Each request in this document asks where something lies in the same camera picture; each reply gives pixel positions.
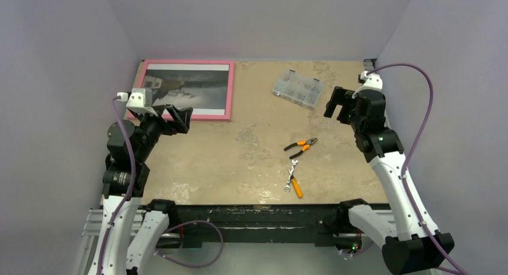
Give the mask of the yellow handled screwdriver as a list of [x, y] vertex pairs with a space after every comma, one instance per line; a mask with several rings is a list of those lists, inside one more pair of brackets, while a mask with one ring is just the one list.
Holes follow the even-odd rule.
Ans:
[[298, 198], [302, 198], [303, 197], [303, 192], [302, 192], [302, 190], [301, 190], [301, 188], [300, 188], [296, 178], [293, 175], [291, 175], [289, 179], [290, 179], [290, 183], [291, 183], [291, 185], [292, 185], [292, 187], [293, 187], [297, 197]]

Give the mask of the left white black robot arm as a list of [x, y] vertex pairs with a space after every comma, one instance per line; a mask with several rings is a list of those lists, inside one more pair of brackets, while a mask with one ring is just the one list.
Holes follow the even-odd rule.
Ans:
[[108, 129], [102, 222], [89, 274], [140, 274], [162, 233], [174, 231], [181, 222], [174, 201], [152, 200], [140, 230], [131, 235], [150, 172], [147, 158], [161, 135], [188, 133], [193, 113], [191, 107], [171, 104], [154, 111], [135, 113], [139, 125], [120, 120]]

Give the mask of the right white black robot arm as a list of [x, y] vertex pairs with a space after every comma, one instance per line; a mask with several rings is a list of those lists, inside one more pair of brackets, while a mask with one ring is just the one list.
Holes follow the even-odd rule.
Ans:
[[378, 215], [362, 199], [342, 201], [333, 220], [343, 231], [359, 229], [382, 250], [392, 274], [438, 268], [455, 246], [450, 233], [442, 233], [428, 214], [405, 167], [406, 156], [398, 134], [386, 125], [383, 93], [358, 93], [336, 86], [324, 116], [352, 127], [355, 143], [375, 172], [388, 199], [394, 221]]

